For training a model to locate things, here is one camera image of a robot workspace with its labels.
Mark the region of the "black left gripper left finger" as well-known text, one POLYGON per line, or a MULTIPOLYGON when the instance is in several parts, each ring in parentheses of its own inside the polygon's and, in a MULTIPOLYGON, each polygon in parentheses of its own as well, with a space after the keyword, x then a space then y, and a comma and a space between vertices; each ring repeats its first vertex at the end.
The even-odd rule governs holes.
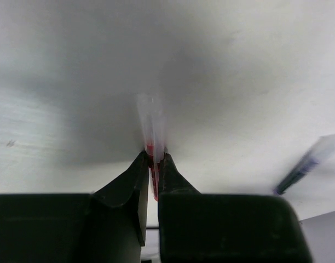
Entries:
POLYGON ((94 193, 0 194, 0 262, 139 262, 148 157, 94 193))

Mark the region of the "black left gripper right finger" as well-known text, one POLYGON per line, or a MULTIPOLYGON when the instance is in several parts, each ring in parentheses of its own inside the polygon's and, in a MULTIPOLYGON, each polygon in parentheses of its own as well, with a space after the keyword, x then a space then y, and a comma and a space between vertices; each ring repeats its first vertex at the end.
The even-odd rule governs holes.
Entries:
POLYGON ((297 215, 280 197, 200 193, 170 154, 159 165, 162 262, 312 262, 297 215))

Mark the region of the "red gel pen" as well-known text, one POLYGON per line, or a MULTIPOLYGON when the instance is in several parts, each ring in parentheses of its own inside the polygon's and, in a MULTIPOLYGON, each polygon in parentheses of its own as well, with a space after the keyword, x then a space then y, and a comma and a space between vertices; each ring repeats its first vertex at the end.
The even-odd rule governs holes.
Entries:
POLYGON ((145 152, 152 180, 154 199, 158 199, 159 164, 166 150, 165 116, 161 100, 157 96, 137 96, 137 110, 141 122, 145 152))

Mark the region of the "purple gel pen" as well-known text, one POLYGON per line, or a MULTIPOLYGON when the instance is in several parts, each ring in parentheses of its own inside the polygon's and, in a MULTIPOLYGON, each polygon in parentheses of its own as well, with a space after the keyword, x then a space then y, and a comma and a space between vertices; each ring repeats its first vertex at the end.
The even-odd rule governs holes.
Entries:
POLYGON ((320 137, 303 155, 293 169, 274 188, 275 195, 283 195, 292 185, 303 179, 318 165, 335 153, 335 134, 320 137))

